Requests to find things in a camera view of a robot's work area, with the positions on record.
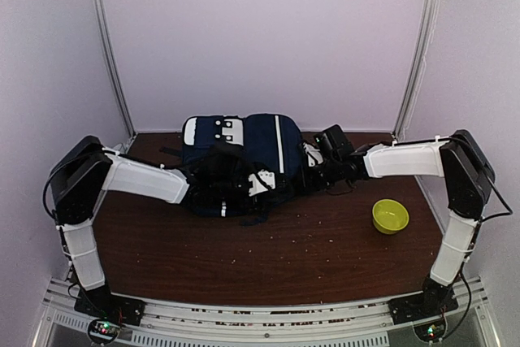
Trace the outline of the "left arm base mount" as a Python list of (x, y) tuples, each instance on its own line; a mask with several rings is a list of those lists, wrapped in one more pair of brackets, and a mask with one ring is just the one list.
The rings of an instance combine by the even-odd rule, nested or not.
[(113, 296), (107, 309), (99, 309), (87, 297), (78, 297), (74, 310), (92, 317), (88, 322), (86, 334), (95, 345), (106, 346), (128, 331), (128, 326), (141, 324), (145, 302), (135, 298)]

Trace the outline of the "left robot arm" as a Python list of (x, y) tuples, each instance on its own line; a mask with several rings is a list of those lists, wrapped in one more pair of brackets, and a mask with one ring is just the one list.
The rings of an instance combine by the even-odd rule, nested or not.
[(54, 206), (45, 211), (57, 226), (86, 306), (100, 318), (117, 309), (93, 233), (105, 192), (155, 198), (198, 215), (265, 217), (293, 195), (293, 187), (285, 174), (248, 161), (237, 147), (217, 144), (190, 163), (165, 166), (106, 148), (94, 136), (82, 139), (53, 168), (42, 196), (53, 198)]

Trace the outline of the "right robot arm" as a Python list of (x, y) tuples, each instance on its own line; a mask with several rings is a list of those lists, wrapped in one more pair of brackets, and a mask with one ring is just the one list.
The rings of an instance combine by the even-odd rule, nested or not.
[(427, 141), (393, 141), (354, 149), (334, 125), (303, 142), (305, 184), (325, 189), (345, 180), (387, 176), (435, 176), (444, 180), (448, 226), (440, 250), (417, 297), (417, 309), (431, 316), (443, 307), (464, 262), (475, 246), (495, 173), (478, 143), (465, 129)]

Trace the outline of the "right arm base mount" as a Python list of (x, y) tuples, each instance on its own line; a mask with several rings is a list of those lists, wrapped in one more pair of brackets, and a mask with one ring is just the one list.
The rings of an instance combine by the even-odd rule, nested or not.
[(411, 323), (415, 336), (422, 342), (440, 342), (448, 334), (446, 314), (459, 307), (455, 297), (438, 302), (435, 298), (417, 293), (393, 298), (388, 309), (394, 325)]

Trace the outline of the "navy blue student backpack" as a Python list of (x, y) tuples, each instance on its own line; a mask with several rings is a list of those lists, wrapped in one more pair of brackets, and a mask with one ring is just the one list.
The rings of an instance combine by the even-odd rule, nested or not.
[(248, 177), (261, 170), (274, 172), (276, 187), (291, 184), (292, 198), (297, 195), (303, 137), (286, 115), (192, 116), (181, 138), (181, 149), (163, 146), (160, 152), (180, 158), (178, 168), (189, 182), (182, 204), (195, 215), (245, 217), (245, 226), (266, 221), (277, 206), (260, 213), (243, 211)]

